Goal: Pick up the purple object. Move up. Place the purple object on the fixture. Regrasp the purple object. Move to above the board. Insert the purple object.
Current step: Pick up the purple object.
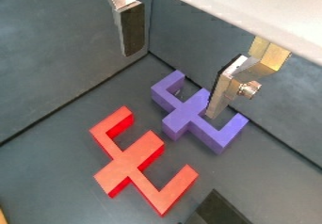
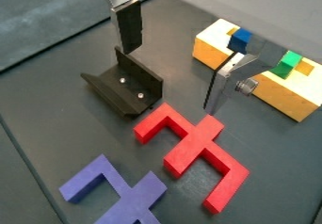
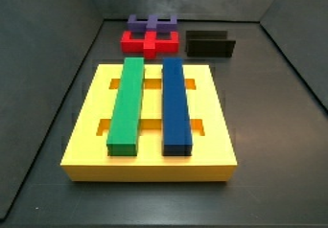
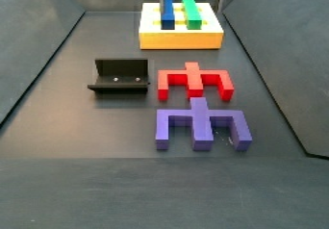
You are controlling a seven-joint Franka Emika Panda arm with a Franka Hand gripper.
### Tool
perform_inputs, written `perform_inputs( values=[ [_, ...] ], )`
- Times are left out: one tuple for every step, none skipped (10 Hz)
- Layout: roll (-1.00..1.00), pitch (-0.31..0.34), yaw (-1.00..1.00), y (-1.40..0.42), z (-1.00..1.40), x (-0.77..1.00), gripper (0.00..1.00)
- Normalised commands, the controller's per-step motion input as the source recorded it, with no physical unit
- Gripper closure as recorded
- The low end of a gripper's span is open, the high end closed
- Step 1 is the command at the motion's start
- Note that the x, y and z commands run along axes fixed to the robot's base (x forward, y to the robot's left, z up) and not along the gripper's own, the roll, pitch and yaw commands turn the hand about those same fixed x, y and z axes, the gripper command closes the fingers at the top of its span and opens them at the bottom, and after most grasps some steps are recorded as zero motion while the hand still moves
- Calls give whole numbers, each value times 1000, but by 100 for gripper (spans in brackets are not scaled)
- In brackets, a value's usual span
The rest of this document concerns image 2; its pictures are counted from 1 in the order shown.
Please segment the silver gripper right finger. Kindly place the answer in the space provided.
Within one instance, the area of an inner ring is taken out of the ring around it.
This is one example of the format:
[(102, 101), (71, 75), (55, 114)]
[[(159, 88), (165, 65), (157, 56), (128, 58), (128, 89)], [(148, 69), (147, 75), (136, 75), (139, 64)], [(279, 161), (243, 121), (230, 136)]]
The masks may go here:
[(233, 53), (215, 71), (205, 99), (205, 111), (214, 115), (234, 92), (249, 96), (259, 83), (254, 76), (273, 69), (287, 49), (258, 35), (250, 37), (247, 53)]

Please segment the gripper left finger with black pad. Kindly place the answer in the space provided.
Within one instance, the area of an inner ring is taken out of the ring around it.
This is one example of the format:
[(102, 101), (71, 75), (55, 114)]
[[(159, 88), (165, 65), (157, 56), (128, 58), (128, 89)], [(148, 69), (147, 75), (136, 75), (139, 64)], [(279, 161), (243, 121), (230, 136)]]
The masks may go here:
[(142, 46), (140, 0), (108, 0), (108, 2), (120, 47), (123, 53), (130, 54)]

